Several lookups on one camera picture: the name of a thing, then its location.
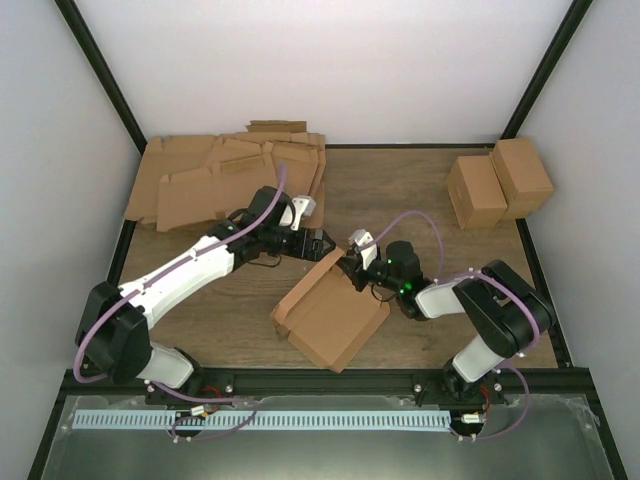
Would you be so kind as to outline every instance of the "flattened cardboard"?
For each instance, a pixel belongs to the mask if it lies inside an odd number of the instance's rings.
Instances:
[[[164,175],[158,190],[157,230],[212,220],[216,216],[213,177],[206,167]]]
[[[211,172],[216,218],[226,217],[238,208],[246,208],[261,187],[278,186],[269,153],[216,162],[211,166]]]
[[[262,149],[256,143],[243,142],[235,138],[221,138],[214,144],[211,154],[207,157],[206,165],[211,167],[215,163],[255,157],[261,154]]]
[[[236,140],[262,144],[265,142],[290,142],[293,135],[300,134],[289,132],[239,132],[233,134],[233,137]]]
[[[553,194],[553,185],[528,138],[499,140],[491,153],[508,208],[504,219],[524,218]]]
[[[251,120],[246,126],[248,132],[290,132],[300,133],[307,131],[307,122],[302,120]]]
[[[387,303],[357,292],[335,265],[336,249],[318,262],[271,314],[279,334],[316,366],[341,372],[384,322]]]
[[[284,191],[290,196],[309,195],[318,168],[318,150],[315,147],[294,143],[267,142],[263,151],[270,152],[276,171],[287,167]]]
[[[461,229],[493,227],[507,210],[488,155],[458,157],[447,189]]]
[[[184,135],[149,140],[124,217],[134,221],[154,218],[160,179],[204,166],[216,139],[214,135]]]
[[[302,226],[306,228],[322,228],[324,225],[324,182],[320,183],[316,194],[313,196],[316,201],[316,208],[313,209],[311,216],[302,221]]]

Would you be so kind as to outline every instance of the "stacked cardboard boxes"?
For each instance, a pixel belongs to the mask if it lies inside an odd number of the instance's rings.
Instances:
[[[460,228],[486,228],[525,218],[553,194],[553,185],[528,138],[499,140],[490,155],[459,157],[447,189]]]
[[[284,191],[316,200],[303,226],[324,219],[324,135],[306,122],[254,120],[247,132],[152,138],[147,144],[125,211],[128,220],[155,223],[158,231],[219,220],[245,208],[257,189],[277,186],[287,167]]]

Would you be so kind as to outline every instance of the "open cardboard box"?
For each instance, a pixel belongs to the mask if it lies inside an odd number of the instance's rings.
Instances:
[[[341,372],[389,316],[388,303],[358,292],[336,262],[336,248],[271,313],[278,334],[320,368]]]

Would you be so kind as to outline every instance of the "black frame post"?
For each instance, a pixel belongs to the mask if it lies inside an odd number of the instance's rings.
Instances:
[[[580,22],[582,22],[592,2],[593,0],[573,0],[573,2],[571,2],[538,68],[533,74],[533,77],[531,77],[524,95],[522,95],[518,106],[513,112],[513,115],[511,115],[511,119],[504,129],[502,137],[500,137],[501,139],[515,138],[518,134],[520,127],[522,127],[522,124],[527,119],[533,104],[538,99],[540,92],[542,92],[544,85],[551,76],[558,60],[562,57],[567,45],[569,45],[571,37],[576,33]]]
[[[106,60],[102,56],[98,44],[93,39],[89,27],[85,23],[84,18],[82,18],[76,2],[73,0],[55,0],[55,2],[67,25],[69,25],[71,33],[73,33],[78,45],[80,45],[80,48],[84,52],[87,61],[93,68],[96,77],[98,77],[98,80],[102,84],[105,93],[109,97],[109,100],[111,100],[113,108],[115,108],[120,120],[122,120],[122,124],[127,129],[127,132],[129,132],[131,140],[133,140],[133,143],[142,155],[147,146],[147,139],[142,133],[136,118],[133,116],[133,112],[131,108],[129,108],[129,104],[125,100],[116,79],[111,73],[109,65],[107,65]],[[127,256],[135,228],[135,222],[130,220],[124,221],[120,236],[118,237],[116,251],[111,261],[111,266],[109,267],[109,273],[107,274],[107,281],[111,284],[116,285],[120,280],[124,260]]]

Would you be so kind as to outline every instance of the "red wire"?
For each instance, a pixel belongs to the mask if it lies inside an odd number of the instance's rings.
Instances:
[[[222,397],[222,393],[220,393],[220,390],[218,390],[216,387],[211,387],[209,385],[202,387],[202,391],[203,392],[213,392],[216,394],[217,398],[221,398]],[[218,410],[220,409],[219,405],[216,405],[215,407],[213,407],[213,409],[209,412],[209,415],[211,415],[212,413],[216,413]]]
[[[491,400],[489,399],[489,390],[487,390],[487,387],[485,387],[484,385],[481,386],[480,391],[482,392],[482,395],[484,395],[484,399],[487,404],[484,409],[485,421],[486,421],[489,419],[489,407],[491,406]]]

